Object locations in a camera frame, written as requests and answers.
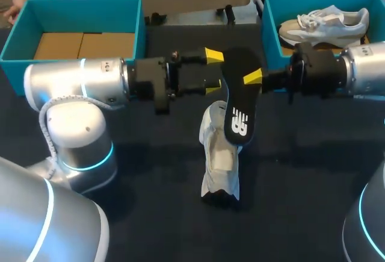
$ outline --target white cable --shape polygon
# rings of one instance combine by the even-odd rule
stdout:
[[[47,179],[51,179],[53,177],[53,175],[55,174],[57,168],[58,168],[57,152],[56,152],[56,149],[55,149],[55,145],[52,142],[51,135],[49,134],[49,131],[48,131],[47,126],[46,126],[46,114],[47,114],[47,111],[51,107],[53,107],[55,105],[63,104],[63,103],[67,103],[67,102],[75,102],[75,101],[90,102],[90,103],[92,103],[94,105],[97,105],[100,108],[104,108],[106,110],[117,110],[119,108],[122,108],[122,107],[112,107],[112,106],[110,106],[108,104],[105,104],[105,103],[103,103],[101,101],[98,101],[97,99],[88,98],[88,97],[81,96],[81,95],[70,95],[70,96],[62,96],[60,98],[52,98],[48,102],[46,102],[44,104],[44,106],[42,107],[42,109],[40,110],[40,112],[39,112],[38,122],[39,122],[40,128],[42,130],[42,133],[44,135],[44,138],[45,138],[45,140],[47,142],[49,152],[51,154],[51,156],[48,157],[48,160],[51,162],[51,165],[53,165],[48,170]]]

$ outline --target blue cardboard box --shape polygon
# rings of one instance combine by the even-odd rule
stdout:
[[[114,41],[114,34],[131,34],[132,44],[127,44],[130,52],[127,56],[115,57],[125,58],[131,64],[136,58],[144,57],[146,29],[141,0],[28,0],[0,55],[0,65],[17,95],[24,95],[23,75],[28,65],[80,58],[77,55],[68,58],[68,52],[67,55],[63,52],[61,57],[63,44],[58,40],[51,46],[58,58],[36,59],[42,37],[51,33],[59,36],[64,33],[102,36],[106,33],[110,42]],[[77,41],[79,46],[83,42],[82,39]],[[122,38],[120,44],[126,46]]]
[[[290,54],[284,54],[279,42],[277,27],[286,20],[296,19],[298,14],[335,5],[342,11],[369,11],[369,29],[366,36],[370,43],[385,41],[385,5],[382,0],[265,0],[262,16],[262,42],[269,69],[289,64]]]

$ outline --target white sneaker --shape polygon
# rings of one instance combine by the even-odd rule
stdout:
[[[281,24],[279,36],[290,45],[310,42],[312,46],[329,43],[340,48],[360,45],[369,26],[369,12],[344,12],[334,5]]]
[[[204,115],[199,130],[199,141],[205,147],[206,173],[201,196],[224,190],[239,200],[238,153],[242,147],[231,145],[224,136],[226,103],[216,101]]]

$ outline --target dark blue tablecloth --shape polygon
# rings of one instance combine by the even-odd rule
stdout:
[[[0,31],[1,44],[7,34]],[[151,57],[248,46],[263,58],[256,25],[157,27],[148,38]],[[108,261],[342,261],[344,215],[384,158],[385,104],[298,96],[289,106],[285,94],[261,97],[233,211],[200,200],[199,126],[220,98],[183,98],[169,116],[155,116],[151,103],[106,114],[120,172],[90,197],[109,218]],[[22,166],[44,159],[37,119],[0,71],[0,156]]]

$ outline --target shoe lace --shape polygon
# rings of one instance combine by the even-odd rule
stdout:
[[[319,16],[320,10],[311,11],[309,14],[297,15],[298,24],[301,28],[314,28],[320,24],[325,24],[322,17]]]

